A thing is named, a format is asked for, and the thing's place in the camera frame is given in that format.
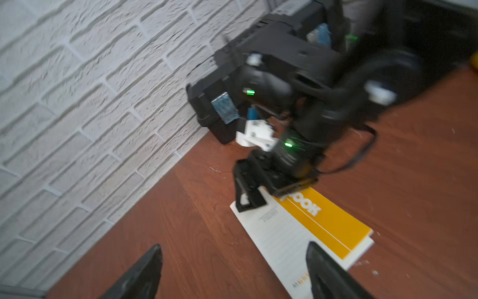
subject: wood grain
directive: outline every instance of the wood grain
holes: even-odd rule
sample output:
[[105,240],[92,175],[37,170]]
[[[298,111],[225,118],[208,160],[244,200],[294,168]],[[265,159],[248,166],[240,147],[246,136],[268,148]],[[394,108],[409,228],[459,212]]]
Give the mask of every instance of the wood grain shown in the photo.
[[[350,273],[376,298],[478,298],[477,111],[477,74],[453,73],[372,124],[370,154],[315,186],[375,231]],[[350,131],[321,167],[366,138]],[[164,255],[157,298],[288,298],[229,208],[231,170],[248,151],[206,135],[48,298],[97,298],[154,243]]]

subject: booklet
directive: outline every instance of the booklet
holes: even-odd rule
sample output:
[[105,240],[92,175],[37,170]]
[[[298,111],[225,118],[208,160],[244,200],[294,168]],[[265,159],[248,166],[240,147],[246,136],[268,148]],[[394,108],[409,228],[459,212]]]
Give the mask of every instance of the booklet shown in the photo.
[[[275,198],[264,187],[267,204],[239,213],[231,209],[293,299],[312,299],[305,252],[316,242],[348,270],[372,245],[373,230],[312,188]],[[247,195],[241,197],[247,203]]]

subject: textured wall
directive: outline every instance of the textured wall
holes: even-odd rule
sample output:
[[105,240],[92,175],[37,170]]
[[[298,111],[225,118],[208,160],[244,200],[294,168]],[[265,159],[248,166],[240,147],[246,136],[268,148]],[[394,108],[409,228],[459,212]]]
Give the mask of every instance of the textured wall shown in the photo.
[[0,0],[1,285],[50,288],[201,139],[185,76],[264,10]]

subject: blue component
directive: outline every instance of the blue component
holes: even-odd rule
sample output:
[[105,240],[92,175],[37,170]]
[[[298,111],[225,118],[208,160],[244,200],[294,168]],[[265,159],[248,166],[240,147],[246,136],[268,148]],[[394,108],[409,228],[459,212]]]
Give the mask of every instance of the blue component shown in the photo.
[[319,25],[319,27],[317,27],[317,42],[328,47],[332,46],[332,40],[330,39],[330,31],[326,23],[322,23]]
[[255,108],[248,108],[247,109],[247,118],[250,120],[258,120],[259,115],[257,113],[257,110]]
[[234,106],[227,92],[215,98],[211,102],[211,105],[225,124],[231,123],[233,120],[239,118],[239,111],[236,109],[236,106]]

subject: black cable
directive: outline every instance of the black cable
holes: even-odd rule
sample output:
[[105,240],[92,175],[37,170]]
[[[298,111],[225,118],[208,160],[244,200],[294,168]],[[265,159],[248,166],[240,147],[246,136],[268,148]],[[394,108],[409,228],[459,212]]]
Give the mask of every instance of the black cable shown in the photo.
[[347,163],[345,163],[344,165],[334,169],[334,170],[329,170],[329,171],[320,171],[319,170],[319,173],[322,174],[322,175],[330,175],[330,174],[333,174],[333,173],[337,173],[339,171],[343,171],[343,170],[347,170],[347,169],[350,169],[352,168],[352,166],[354,166],[355,163],[357,163],[358,161],[360,161],[364,156],[365,154],[373,147],[373,145],[375,144],[375,142],[377,141],[377,137],[378,137],[378,134],[377,134],[377,131],[369,126],[367,126],[366,124],[363,124],[361,128],[358,128],[358,130],[360,131],[366,131],[366,132],[369,132],[371,133],[373,136],[372,138],[370,139],[370,141],[365,144],[361,150],[355,154],[355,156],[352,157],[352,159],[350,159]]

